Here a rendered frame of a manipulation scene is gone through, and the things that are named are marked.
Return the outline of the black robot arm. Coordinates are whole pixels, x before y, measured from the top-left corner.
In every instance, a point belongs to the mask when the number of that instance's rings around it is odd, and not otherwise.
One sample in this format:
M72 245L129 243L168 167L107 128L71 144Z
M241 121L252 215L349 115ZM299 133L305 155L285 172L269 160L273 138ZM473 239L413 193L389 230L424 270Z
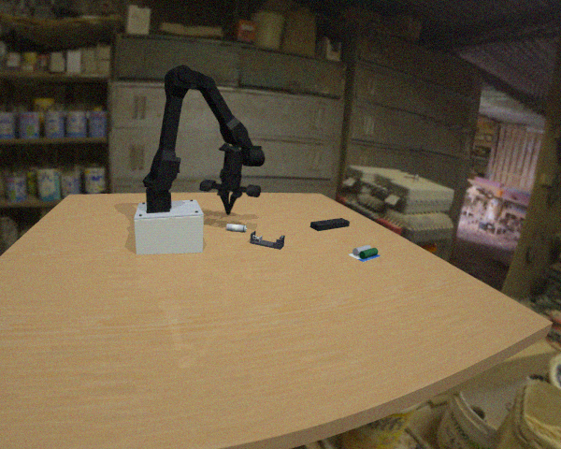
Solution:
M229 110L212 77L179 65L165 74L165 114L160 134L159 150L155 154L151 171L143 180L146 189L146 213L170 212L172 181L180 173L181 158L175 154L180 123L182 99L189 89L201 92L219 121L224 143L218 150L224 153L226 167L260 167L265 162L262 146L253 146L246 126ZM233 146L230 146L229 144ZM241 150L239 149L241 148Z

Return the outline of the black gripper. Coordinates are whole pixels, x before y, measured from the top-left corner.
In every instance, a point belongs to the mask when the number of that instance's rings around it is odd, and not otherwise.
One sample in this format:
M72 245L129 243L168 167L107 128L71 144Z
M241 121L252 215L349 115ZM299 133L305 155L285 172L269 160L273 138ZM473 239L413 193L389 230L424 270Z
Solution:
M214 180L203 180L200 183L201 191L209 192L211 189L218 190L217 196L222 199L227 215L230 215L237 197L240 197L242 192L246 193L247 196L253 197L259 197L261 193L261 187L259 185L248 184L248 186L240 186L241 170L242 167L223 166L222 184ZM233 194L231 194L229 203L229 193L231 191L233 191Z

